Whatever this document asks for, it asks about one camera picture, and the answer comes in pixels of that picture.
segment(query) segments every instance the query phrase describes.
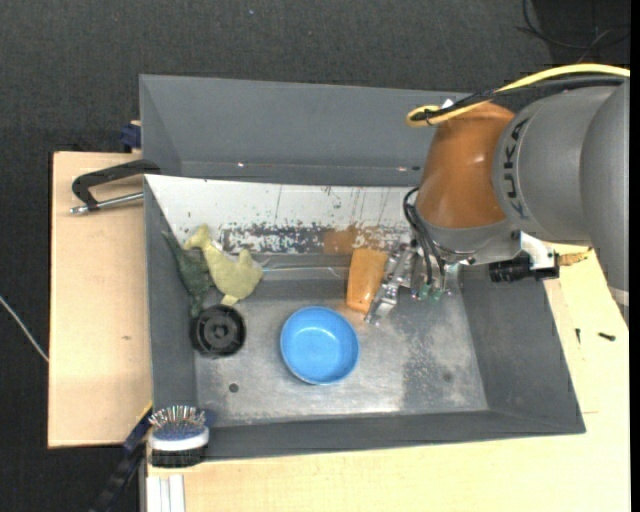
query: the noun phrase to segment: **wooden board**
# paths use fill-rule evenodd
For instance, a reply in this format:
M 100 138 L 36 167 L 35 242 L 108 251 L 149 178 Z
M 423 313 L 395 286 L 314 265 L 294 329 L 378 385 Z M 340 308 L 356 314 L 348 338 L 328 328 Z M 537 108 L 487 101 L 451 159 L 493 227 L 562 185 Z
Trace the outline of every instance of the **wooden board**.
M 49 446 L 121 443 L 151 401 L 142 201 L 89 215 L 76 176 L 136 155 L 56 153 L 51 226 Z M 142 180 L 96 188 L 98 199 Z
M 135 158 L 55 155 L 50 446 L 121 442 L 151 397 L 142 206 L 67 213 L 74 176 Z M 586 434 L 208 463 L 183 471 L 187 510 L 630 510 L 628 329 L 593 257 L 547 291 Z

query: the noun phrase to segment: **orange object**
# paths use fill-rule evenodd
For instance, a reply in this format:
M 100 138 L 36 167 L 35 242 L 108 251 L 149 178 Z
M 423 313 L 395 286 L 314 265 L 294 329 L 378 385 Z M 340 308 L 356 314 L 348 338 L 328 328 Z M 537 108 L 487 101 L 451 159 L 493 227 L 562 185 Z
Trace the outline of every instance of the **orange object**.
M 498 138 L 512 118 L 510 110 L 486 103 L 438 125 L 416 198 L 427 222 L 472 228 L 505 218 L 491 172 Z
M 387 254 L 373 249 L 359 248 L 353 251 L 347 283 L 347 306 L 356 311 L 369 311 L 382 278 Z

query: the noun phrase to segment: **gray carpet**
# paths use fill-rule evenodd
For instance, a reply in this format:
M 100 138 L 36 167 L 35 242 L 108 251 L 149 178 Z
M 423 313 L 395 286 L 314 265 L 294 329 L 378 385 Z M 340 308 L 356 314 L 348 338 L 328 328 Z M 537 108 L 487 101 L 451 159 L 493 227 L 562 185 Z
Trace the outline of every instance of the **gray carpet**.
M 514 0 L 4 0 L 0 295 L 46 348 L 49 154 L 121 151 L 139 73 L 475 91 L 580 58 L 628 65 L 630 5 L 537 0 L 549 42 L 518 29 Z M 47 365 L 3 309 L 0 350 L 0 510 L 86 510 L 120 449 L 48 451 Z M 133 489 L 119 509 L 135 505 Z

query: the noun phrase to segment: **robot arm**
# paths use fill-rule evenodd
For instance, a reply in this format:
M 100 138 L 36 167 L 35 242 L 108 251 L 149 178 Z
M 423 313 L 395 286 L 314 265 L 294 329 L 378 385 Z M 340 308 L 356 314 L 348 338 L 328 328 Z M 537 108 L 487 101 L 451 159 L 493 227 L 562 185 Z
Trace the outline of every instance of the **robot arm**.
M 628 321 L 629 92 L 627 79 L 517 115 L 485 103 L 441 123 L 415 201 L 439 256 L 491 263 L 524 249 L 544 258 L 532 237 L 592 245 Z

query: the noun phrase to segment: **white cable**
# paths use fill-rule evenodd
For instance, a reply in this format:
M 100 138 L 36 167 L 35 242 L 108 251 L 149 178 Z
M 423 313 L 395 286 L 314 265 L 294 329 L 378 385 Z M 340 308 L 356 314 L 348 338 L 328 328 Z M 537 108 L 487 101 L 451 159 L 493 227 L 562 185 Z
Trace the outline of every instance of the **white cable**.
M 9 314 L 13 317 L 13 319 L 18 323 L 18 325 L 20 326 L 20 328 L 22 329 L 22 331 L 24 332 L 26 337 L 29 339 L 29 341 L 31 342 L 33 347 L 38 351 L 38 353 L 42 356 L 42 358 L 48 363 L 49 362 L 49 357 L 47 356 L 47 354 L 45 354 L 44 350 L 42 350 L 42 347 L 40 347 L 38 342 L 35 340 L 35 338 L 31 335 L 31 333 L 27 329 L 27 326 L 24 325 L 24 322 L 20 319 L 20 317 L 13 310 L 13 308 L 11 306 L 9 306 L 7 301 L 4 300 L 2 295 L 0 295 L 0 302 L 5 307 L 5 309 L 9 312 Z

